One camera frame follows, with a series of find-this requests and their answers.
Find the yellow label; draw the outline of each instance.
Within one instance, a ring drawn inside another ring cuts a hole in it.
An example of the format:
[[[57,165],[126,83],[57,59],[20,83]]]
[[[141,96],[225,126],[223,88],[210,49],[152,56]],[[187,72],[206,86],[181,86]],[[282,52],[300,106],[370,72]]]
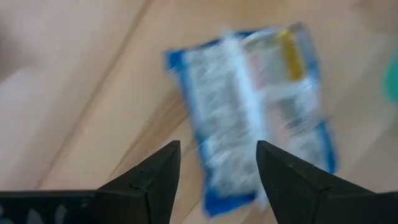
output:
[[[299,81],[304,77],[303,60],[299,55],[299,50],[294,42],[293,33],[286,29],[278,33],[277,36],[282,53],[286,61],[288,71],[290,72],[290,81]]]

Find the black plastic part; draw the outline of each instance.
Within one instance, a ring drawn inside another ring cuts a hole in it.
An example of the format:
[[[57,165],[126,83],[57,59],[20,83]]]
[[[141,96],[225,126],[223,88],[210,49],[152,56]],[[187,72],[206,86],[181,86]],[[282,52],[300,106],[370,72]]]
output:
[[[257,144],[261,182],[279,224],[398,223],[398,193],[376,194],[266,142]]]
[[[0,223],[167,224],[180,175],[172,141],[98,190],[0,192]]]

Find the teal object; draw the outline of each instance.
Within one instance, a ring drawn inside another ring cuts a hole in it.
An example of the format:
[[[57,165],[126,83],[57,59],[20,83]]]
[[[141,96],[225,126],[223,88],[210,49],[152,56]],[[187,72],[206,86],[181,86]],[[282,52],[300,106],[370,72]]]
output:
[[[398,51],[387,71],[384,88],[387,91],[388,97],[398,103]]]

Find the wooden floor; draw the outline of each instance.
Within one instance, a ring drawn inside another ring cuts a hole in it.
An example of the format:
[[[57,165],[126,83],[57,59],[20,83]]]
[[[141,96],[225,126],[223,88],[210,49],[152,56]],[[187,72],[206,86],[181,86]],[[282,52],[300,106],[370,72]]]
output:
[[[162,52],[224,27],[296,21],[322,62],[338,175],[398,189],[397,111],[381,85],[398,42],[396,0],[5,0],[0,11],[0,189],[97,188],[179,139],[171,223],[275,223],[255,205],[203,214],[195,141]]]

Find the plastic packaging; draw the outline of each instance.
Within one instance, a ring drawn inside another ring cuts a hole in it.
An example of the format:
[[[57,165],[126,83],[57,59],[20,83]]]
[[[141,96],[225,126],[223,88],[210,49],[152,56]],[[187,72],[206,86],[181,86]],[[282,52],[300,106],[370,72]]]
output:
[[[167,58],[197,137],[210,216],[255,198],[267,205],[256,164],[258,140],[335,171],[320,113],[315,51],[300,24],[227,34],[168,51]]]

